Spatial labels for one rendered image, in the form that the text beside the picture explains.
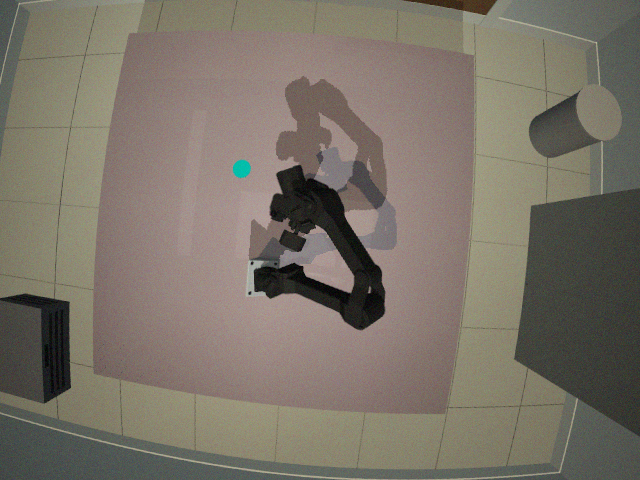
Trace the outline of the cyan circle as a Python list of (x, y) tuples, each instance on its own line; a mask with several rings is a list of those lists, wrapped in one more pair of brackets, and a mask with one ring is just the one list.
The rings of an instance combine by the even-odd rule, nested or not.
[(251, 171), (251, 166), (246, 160), (245, 161), (240, 160), (236, 162), (233, 166), (233, 172), (238, 178), (247, 177), (250, 174), (250, 171)]

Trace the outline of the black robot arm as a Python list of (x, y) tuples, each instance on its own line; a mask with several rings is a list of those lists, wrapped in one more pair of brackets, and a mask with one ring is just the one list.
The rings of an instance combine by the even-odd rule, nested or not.
[(351, 293), (331, 287), (306, 277), (303, 266), (292, 263), (277, 270), (254, 270), (254, 291), (266, 292), (270, 299), (282, 293), (302, 295), (339, 312), (353, 328), (368, 328), (385, 312), (382, 271), (346, 220), (338, 193), (333, 188), (308, 187), (301, 165), (276, 175), (282, 194), (274, 194), (271, 200), (271, 219), (283, 222), (290, 215), (301, 233), (315, 229), (315, 225), (324, 229), (353, 273), (354, 287)]

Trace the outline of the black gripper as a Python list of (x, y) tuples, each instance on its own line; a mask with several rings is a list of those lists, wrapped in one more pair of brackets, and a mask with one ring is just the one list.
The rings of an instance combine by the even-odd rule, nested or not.
[[(320, 183), (316, 180), (313, 179), (307, 179), (307, 185), (309, 186), (314, 186), (314, 185), (318, 185), (321, 186), (323, 188), (329, 188), (329, 186), (327, 184), (324, 183)], [(300, 231), (299, 226), (296, 222), (294, 222), (293, 220), (290, 220), (288, 225), (291, 227), (291, 230), (294, 230), (294, 233), (291, 233), (287, 230), (284, 229), (281, 238), (279, 240), (279, 243), (287, 248), (290, 248), (296, 252), (300, 252), (302, 251), (302, 248), (306, 242), (305, 238), (302, 238), (300, 236), (298, 236), (298, 232)], [(301, 232), (301, 231), (300, 231)]]

